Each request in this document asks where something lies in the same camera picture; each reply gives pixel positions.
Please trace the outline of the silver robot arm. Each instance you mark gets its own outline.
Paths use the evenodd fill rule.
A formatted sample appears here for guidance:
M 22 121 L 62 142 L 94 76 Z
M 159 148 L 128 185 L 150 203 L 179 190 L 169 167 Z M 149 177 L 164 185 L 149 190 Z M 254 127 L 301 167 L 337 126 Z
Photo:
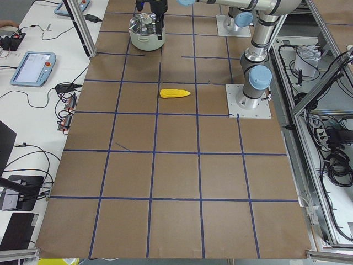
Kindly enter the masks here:
M 150 4 L 151 12 L 155 15 L 155 30 L 158 40 L 163 40 L 164 14 L 168 10 L 168 1 L 136 1 L 136 9 L 143 10 L 144 3 Z M 253 15 L 250 10 L 251 4 L 246 8 L 229 7 L 228 15 L 223 23 L 226 30 L 237 31 L 249 26 L 253 21 Z
M 229 6 L 245 12 L 259 12 L 250 46 L 240 59 L 245 84 L 236 95 L 237 104 L 253 110 L 261 102 L 261 96 L 272 80 L 271 71 L 263 65 L 278 19 L 294 11 L 300 1 L 205 1 L 207 4 Z

